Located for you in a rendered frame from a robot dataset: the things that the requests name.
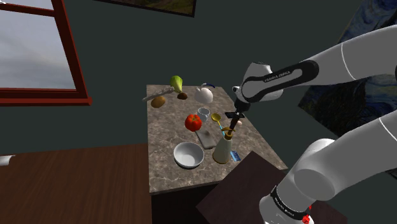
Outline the white cup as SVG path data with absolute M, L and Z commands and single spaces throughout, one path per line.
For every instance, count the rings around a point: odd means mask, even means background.
M 201 119 L 202 122 L 206 122 L 206 121 L 208 121 L 208 118 L 211 115 L 211 112 L 207 108 L 199 108 L 197 110 L 197 115 Z

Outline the cream soap dispenser bottle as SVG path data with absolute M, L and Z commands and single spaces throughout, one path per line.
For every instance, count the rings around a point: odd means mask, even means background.
M 225 132 L 225 135 L 218 141 L 212 153 L 212 158 L 219 164 L 226 164 L 230 158 L 233 143 L 233 132 L 235 132 L 235 130 L 230 127 L 225 127 L 222 131 Z

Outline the red bell pepper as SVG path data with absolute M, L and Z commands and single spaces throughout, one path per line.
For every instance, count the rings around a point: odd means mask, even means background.
M 198 115 L 188 115 L 185 120 L 185 127 L 192 131 L 195 132 L 197 130 L 200 130 L 202 126 L 202 120 Z

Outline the white bowl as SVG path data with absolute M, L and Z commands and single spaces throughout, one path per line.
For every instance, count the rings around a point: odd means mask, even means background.
M 176 163 L 187 169 L 199 166 L 205 157 L 204 150 L 192 142 L 179 143 L 174 148 L 173 155 Z

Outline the green lettuce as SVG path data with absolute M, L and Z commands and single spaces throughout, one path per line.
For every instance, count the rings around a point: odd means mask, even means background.
M 181 93 L 183 91 L 183 80 L 180 76 L 174 75 L 171 77 L 170 86 L 174 88 L 174 91 Z

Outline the brown potato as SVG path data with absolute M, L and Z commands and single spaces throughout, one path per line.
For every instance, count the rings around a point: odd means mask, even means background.
M 153 108 L 161 108 L 165 104 L 165 102 L 166 102 L 166 99 L 164 96 L 162 96 L 162 95 L 157 96 L 151 100 L 151 106 Z

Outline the silver knife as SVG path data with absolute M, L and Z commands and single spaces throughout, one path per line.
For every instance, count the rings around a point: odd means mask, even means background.
M 165 94 L 171 94 L 171 93 L 173 93 L 173 91 L 174 91 L 174 87 L 165 87 L 165 88 L 163 88 L 161 90 L 155 91 L 154 93 L 152 93 L 149 96 L 146 96 L 145 98 L 142 99 L 142 101 L 146 102 L 146 101 L 152 100 L 152 99 L 154 99 L 156 97 L 159 97 L 159 96 L 162 96 L 162 95 L 165 95 Z

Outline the red framed window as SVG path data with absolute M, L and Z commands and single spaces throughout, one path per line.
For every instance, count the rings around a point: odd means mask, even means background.
M 74 81 L 75 89 L 0 88 L 0 106 L 89 106 L 92 98 L 81 72 L 81 66 L 69 25 L 64 0 L 51 0 L 52 9 L 0 3 L 0 10 L 53 17 Z

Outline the blue swirled wall painting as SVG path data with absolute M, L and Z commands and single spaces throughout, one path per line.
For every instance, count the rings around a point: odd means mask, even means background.
M 397 25 L 397 0 L 363 0 L 338 42 L 390 25 Z M 298 106 L 340 137 L 397 109 L 397 76 L 311 86 Z

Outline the dark framed wall picture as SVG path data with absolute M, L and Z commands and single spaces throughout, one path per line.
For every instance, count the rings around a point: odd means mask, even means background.
M 104 3 L 130 6 L 151 11 L 159 11 L 181 15 L 185 17 L 195 16 L 197 0 L 95 0 Z

